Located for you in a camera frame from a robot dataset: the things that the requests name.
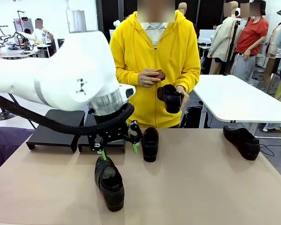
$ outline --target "yellow hoodie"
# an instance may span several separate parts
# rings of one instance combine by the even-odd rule
[[[157,88],[166,84],[181,85],[190,93],[198,83],[200,57],[192,22],[177,10],[175,22],[168,25],[155,49],[134,12],[114,31],[110,47],[118,81],[136,87],[136,94],[129,99],[135,111],[128,122],[137,120],[143,128],[169,128],[179,124],[182,113],[167,113],[164,102],[157,98]],[[161,69],[166,79],[151,88],[139,86],[138,75],[146,68]]]

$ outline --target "shoe heel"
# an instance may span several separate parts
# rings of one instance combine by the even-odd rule
[[[258,154],[259,154],[259,153],[248,154],[248,153],[244,153],[242,151],[239,151],[239,153],[242,155],[243,158],[245,158],[246,160],[250,160],[250,161],[255,161],[257,159]]]
[[[156,161],[156,158],[157,158],[157,155],[156,156],[153,156],[153,157],[149,157],[149,156],[144,156],[144,160],[147,162],[147,163],[153,163]]]
[[[108,204],[106,204],[106,206],[111,212],[117,212],[124,207],[124,201],[122,203],[120,203],[119,205],[116,205],[116,206],[111,206],[111,205],[108,205]]]

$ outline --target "beige jacket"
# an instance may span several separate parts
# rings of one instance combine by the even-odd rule
[[[208,54],[209,58],[220,58],[223,62],[227,61],[229,47],[234,32],[234,25],[235,25],[235,21],[233,21],[234,19],[235,19],[235,15],[232,15],[231,17],[225,19],[223,23],[217,27],[214,35],[214,40],[209,50],[209,54]],[[238,37],[239,30],[240,30],[240,26],[238,26],[236,37]],[[232,53],[236,48],[236,43],[237,43],[237,38],[235,38]]]
[[[266,57],[269,57],[270,59],[275,59],[276,58],[276,53],[277,53],[277,48],[276,48],[276,39],[278,37],[278,34],[281,30],[281,24],[273,31],[272,35],[270,36],[267,45],[268,51],[265,53]]]

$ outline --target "man in yellow hoodie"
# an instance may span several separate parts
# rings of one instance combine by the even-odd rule
[[[135,111],[128,122],[137,120],[143,128],[178,127],[181,110],[177,114],[166,112],[164,102],[157,98],[157,88],[172,84],[184,95],[181,109],[186,106],[188,93],[200,76],[197,37],[192,22],[178,10],[173,11],[175,22],[158,22],[159,10],[164,9],[156,6],[148,11],[155,22],[139,23],[138,12],[134,12],[114,31],[110,47],[118,81],[136,87],[136,94],[129,99]],[[154,71],[159,69],[166,74],[165,80],[149,77],[158,75]]]

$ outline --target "hoodie zipper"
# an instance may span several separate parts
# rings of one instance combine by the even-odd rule
[[[157,69],[157,47],[154,47],[154,62]],[[157,84],[154,85],[155,93],[157,93]],[[155,94],[155,127],[157,128],[157,94]]]

